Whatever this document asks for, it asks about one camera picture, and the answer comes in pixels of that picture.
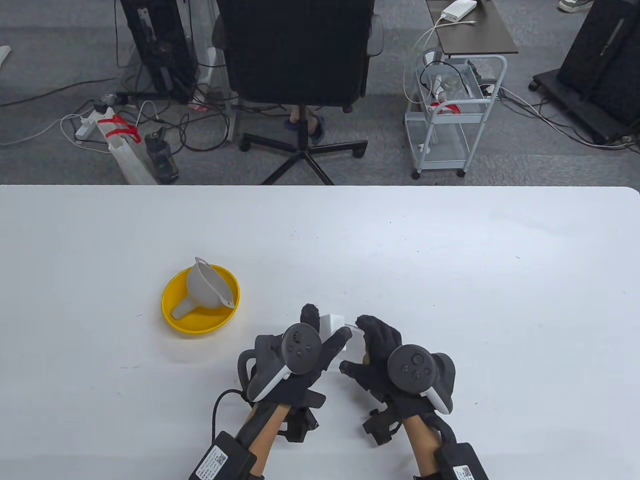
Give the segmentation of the person's right hand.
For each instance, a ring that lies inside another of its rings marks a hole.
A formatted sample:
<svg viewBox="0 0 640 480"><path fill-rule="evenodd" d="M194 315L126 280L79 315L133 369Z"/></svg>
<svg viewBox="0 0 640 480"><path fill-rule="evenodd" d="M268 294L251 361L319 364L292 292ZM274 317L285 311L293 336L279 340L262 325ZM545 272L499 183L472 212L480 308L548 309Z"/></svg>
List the person's right hand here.
<svg viewBox="0 0 640 480"><path fill-rule="evenodd" d="M343 360L339 364L339 371L352 378L378 402L393 407L402 420L414 416L434 416L435 408L429 400L419 394L399 389L390 378L387 362L393 351L402 346L400 332L372 315L359 316L356 326L364 334L368 363L359 364Z"/></svg>

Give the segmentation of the person's left hand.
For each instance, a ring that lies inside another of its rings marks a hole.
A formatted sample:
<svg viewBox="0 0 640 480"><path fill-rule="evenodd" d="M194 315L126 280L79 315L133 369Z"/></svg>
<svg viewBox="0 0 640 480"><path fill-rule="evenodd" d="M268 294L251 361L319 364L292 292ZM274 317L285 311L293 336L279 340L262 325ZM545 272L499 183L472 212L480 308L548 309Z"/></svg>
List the person's left hand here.
<svg viewBox="0 0 640 480"><path fill-rule="evenodd" d="M311 388L352 336L349 327L343 326L322 340L319 310L307 303L299 322L283 333L256 336L254 371L245 389L247 401L292 409L321 407L320 395Z"/></svg>

